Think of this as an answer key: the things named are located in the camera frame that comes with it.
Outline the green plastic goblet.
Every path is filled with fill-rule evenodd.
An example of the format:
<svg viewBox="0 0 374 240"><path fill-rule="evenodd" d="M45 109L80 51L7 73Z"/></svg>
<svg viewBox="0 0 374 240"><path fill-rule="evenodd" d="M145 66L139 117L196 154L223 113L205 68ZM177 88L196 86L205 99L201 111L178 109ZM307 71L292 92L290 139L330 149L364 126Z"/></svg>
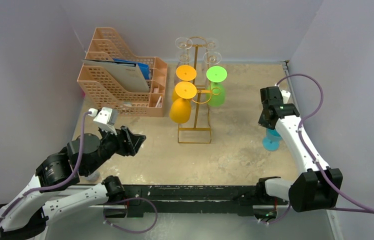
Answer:
<svg viewBox="0 0 374 240"><path fill-rule="evenodd" d="M210 107L219 107L225 103L226 90L223 86L223 81L228 76L227 70L222 66L212 66L206 71L206 77L210 82L208 86L211 94L207 95L209 101L207 104Z"/></svg>

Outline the blue plastic goblet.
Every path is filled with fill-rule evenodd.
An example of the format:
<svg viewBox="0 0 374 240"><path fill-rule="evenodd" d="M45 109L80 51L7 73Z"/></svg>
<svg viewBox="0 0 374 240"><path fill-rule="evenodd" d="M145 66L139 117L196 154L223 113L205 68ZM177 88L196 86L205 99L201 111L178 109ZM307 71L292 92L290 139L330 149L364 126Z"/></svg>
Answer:
<svg viewBox="0 0 374 240"><path fill-rule="evenodd" d="M266 129L266 135L262 140L263 147L268 151L276 151L280 147L281 135L275 129Z"/></svg>

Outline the grey paper folder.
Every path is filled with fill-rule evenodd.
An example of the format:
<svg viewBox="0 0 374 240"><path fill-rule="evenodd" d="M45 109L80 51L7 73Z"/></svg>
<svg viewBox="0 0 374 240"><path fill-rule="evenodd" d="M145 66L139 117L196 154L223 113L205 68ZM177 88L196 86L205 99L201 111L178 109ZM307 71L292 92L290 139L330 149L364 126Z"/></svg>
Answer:
<svg viewBox="0 0 374 240"><path fill-rule="evenodd" d="M83 59L82 62L88 66L99 66L104 68L117 82L128 92L149 93L150 68L145 63L133 61L106 61Z"/></svg>

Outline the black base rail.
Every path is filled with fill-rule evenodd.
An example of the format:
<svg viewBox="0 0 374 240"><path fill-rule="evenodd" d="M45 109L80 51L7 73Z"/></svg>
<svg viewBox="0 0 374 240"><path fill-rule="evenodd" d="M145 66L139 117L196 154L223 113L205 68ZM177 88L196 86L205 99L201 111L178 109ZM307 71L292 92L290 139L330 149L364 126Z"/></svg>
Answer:
<svg viewBox="0 0 374 240"><path fill-rule="evenodd" d="M257 185L124 185L124 193L110 198L128 218L145 213L235 214L240 217L274 218L280 198L264 196Z"/></svg>

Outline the small clear plastic cup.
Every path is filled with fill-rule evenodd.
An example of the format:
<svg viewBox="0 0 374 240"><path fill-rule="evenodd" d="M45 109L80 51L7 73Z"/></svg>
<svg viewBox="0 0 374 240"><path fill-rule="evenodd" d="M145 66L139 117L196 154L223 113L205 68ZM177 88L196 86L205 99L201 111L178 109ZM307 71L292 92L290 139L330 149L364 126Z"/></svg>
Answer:
<svg viewBox="0 0 374 240"><path fill-rule="evenodd" d="M98 170L94 171L90 175L85 177L88 182L96 182L100 178L100 172Z"/></svg>

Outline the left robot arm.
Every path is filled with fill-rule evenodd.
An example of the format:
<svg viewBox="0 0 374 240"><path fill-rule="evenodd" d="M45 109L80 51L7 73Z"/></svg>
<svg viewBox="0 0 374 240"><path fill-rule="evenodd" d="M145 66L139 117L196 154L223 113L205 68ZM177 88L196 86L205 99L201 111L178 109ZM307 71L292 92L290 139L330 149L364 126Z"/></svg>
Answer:
<svg viewBox="0 0 374 240"><path fill-rule="evenodd" d="M146 140L122 126L116 133L99 130L100 137L82 133L59 152L49 155L27 186L9 203L0 204L0 240L27 240L66 215L93 205L117 205L126 197L117 176L108 176L88 189L54 200L80 177L92 175L113 155L135 156Z"/></svg>

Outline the yellow plastic goblet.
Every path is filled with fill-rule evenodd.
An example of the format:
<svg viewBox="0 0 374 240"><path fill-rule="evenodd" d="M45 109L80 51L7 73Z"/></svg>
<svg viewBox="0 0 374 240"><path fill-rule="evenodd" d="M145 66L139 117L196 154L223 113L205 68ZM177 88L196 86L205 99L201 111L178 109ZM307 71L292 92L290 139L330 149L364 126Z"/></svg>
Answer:
<svg viewBox="0 0 374 240"><path fill-rule="evenodd" d="M174 85L176 86L179 82L190 82L196 78L197 71L194 67L182 64L179 65L175 70Z"/></svg>
<svg viewBox="0 0 374 240"><path fill-rule="evenodd" d="M197 88L188 81L179 82L173 91L170 119L177 124L189 121L192 111L191 100L196 96Z"/></svg>

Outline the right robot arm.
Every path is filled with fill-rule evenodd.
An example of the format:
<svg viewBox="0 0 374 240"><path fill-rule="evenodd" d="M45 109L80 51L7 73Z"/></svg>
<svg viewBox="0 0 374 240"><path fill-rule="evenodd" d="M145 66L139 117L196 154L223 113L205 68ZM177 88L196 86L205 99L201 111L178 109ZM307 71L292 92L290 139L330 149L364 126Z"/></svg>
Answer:
<svg viewBox="0 0 374 240"><path fill-rule="evenodd" d="M296 106L285 103L277 86L260 89L262 113L259 125L275 130L284 140L298 171L295 181L280 177L260 178L255 196L263 204L275 197L290 203L296 212L330 209L336 206L343 174L331 168L319 155L304 127Z"/></svg>

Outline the peach plastic file organizer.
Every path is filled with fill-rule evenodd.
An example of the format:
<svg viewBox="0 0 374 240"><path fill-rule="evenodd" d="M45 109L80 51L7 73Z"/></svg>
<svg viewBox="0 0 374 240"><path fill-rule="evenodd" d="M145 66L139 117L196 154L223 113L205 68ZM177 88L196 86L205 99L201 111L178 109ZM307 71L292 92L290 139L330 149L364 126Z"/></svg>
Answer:
<svg viewBox="0 0 374 240"><path fill-rule="evenodd" d="M97 27L77 83L97 108L121 115L163 117L168 65L157 56L135 55L112 27Z"/></svg>

